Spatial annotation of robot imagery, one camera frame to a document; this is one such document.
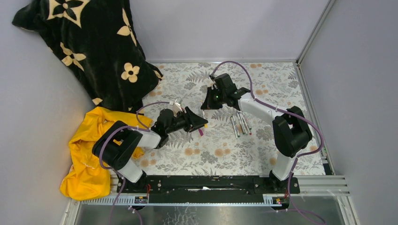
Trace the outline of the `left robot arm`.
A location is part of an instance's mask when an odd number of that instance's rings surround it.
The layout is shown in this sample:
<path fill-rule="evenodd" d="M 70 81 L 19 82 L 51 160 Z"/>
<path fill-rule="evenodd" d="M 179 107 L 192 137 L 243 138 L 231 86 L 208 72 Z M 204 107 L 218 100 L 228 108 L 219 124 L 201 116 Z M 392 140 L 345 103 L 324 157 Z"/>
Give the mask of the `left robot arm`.
<path fill-rule="evenodd" d="M 164 109 L 150 128 L 128 126 L 117 121 L 94 144 L 92 153 L 99 158 L 101 166 L 107 165 L 118 175 L 128 180 L 128 187 L 135 193 L 145 188 L 145 172 L 133 161 L 132 155 L 137 147 L 159 149 L 168 141 L 168 135 L 178 130 L 193 132 L 202 128 L 208 120 L 195 114 L 189 107 L 174 112 Z"/>

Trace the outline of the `red cap pen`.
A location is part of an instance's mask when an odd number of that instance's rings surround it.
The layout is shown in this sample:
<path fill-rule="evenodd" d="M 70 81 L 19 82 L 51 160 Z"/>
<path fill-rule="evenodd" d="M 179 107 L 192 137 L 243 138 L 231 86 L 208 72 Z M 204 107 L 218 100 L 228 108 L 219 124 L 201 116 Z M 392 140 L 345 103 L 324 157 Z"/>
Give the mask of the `red cap pen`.
<path fill-rule="evenodd" d="M 243 118 L 242 113 L 241 113 L 240 115 L 241 115 L 242 121 L 243 121 L 243 123 L 244 123 L 246 132 L 247 132 L 249 135 L 251 135 L 251 134 L 252 134 L 252 133 L 251 133 L 251 130 L 249 130 L 249 128 L 248 128 L 248 126 L 247 126 L 247 124 L 246 124 L 246 122 L 245 122 L 245 120 L 244 120 L 244 118 Z"/>

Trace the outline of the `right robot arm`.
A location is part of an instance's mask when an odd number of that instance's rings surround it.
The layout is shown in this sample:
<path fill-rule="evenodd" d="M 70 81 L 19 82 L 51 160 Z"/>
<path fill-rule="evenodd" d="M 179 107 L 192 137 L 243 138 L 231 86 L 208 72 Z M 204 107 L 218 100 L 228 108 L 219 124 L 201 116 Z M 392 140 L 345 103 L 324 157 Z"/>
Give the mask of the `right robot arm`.
<path fill-rule="evenodd" d="M 202 110 L 218 110 L 227 105 L 240 112 L 249 113 L 268 123 L 274 134 L 279 155 L 273 169 L 274 177 L 269 187 L 275 193 L 283 192 L 288 186 L 288 177 L 293 170 L 297 154 L 312 140 L 312 132 L 304 121 L 299 107 L 278 108 L 256 98 L 247 88 L 237 88 L 228 74 L 210 76 L 214 84 L 207 88 Z"/>

